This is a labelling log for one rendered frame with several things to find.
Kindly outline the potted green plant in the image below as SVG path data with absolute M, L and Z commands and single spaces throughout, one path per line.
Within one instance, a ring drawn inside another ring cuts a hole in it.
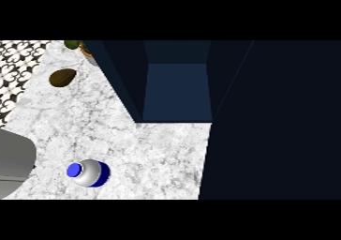
M 82 40 L 65 40 L 64 41 L 64 46 L 70 49 L 70 50 L 80 50 L 88 62 L 96 67 L 98 66 L 98 62 L 93 58 L 93 54 L 89 51 L 86 44 Z

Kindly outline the dark blue open cabinet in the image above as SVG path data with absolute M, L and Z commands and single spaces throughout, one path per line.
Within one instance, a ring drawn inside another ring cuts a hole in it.
M 250 40 L 89 40 L 104 76 L 138 123 L 211 123 Z

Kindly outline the dark blue cabinet door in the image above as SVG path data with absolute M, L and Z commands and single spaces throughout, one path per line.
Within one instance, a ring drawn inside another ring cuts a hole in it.
M 211 125 L 204 200 L 341 200 L 341 40 L 256 41 Z

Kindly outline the brown oval avocado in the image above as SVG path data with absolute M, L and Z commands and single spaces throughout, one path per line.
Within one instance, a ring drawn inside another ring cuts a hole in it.
M 71 68 L 55 71 L 49 77 L 49 83 L 54 87 L 65 87 L 74 80 L 77 72 Z

